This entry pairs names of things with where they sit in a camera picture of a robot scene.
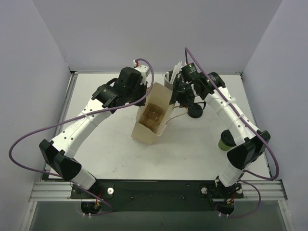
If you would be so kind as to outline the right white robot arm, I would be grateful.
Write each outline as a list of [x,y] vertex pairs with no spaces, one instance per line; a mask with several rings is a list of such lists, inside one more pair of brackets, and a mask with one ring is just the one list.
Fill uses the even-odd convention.
[[249,121],[217,73],[204,75],[197,71],[194,63],[190,63],[179,70],[167,72],[165,79],[172,84],[170,104],[191,107],[195,97],[199,96],[226,125],[230,139],[227,144],[228,164],[216,178],[216,185],[232,187],[247,167],[263,154],[270,134]]

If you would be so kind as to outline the brown paper bag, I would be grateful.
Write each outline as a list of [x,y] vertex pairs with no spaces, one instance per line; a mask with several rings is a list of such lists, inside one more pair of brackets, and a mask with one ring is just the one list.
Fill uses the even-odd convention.
[[169,103],[171,95],[172,90],[160,83],[154,83],[146,97],[146,104],[137,111],[136,122],[131,134],[133,139],[147,145],[157,142],[168,122],[173,119],[171,115],[174,109],[183,108]]

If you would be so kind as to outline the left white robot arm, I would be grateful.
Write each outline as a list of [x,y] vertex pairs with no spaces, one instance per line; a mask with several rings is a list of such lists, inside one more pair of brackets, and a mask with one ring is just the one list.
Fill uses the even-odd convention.
[[43,140],[39,144],[47,164],[64,180],[80,185],[82,193],[88,198],[98,195],[102,187],[74,156],[87,137],[111,116],[117,107],[133,102],[137,102],[138,106],[145,104],[146,78],[149,73],[150,69],[145,65],[123,68],[117,78],[97,88],[79,114],[80,119],[50,141]]

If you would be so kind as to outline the green paper coffee cup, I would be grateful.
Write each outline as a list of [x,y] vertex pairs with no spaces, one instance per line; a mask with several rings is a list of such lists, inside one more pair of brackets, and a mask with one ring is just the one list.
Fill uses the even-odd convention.
[[218,147],[220,150],[224,151],[224,152],[227,152],[229,151],[233,146],[229,145],[228,143],[226,144],[224,142],[224,140],[220,139],[219,142],[218,142]]

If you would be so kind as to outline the black plastic cup lid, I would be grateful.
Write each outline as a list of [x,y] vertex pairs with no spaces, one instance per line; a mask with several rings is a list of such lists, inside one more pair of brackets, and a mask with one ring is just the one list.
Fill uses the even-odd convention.
[[222,143],[224,145],[227,145],[228,147],[235,147],[236,146],[234,138],[233,138],[233,136],[232,136],[232,134],[229,130],[224,130],[221,133],[220,139],[221,139]]

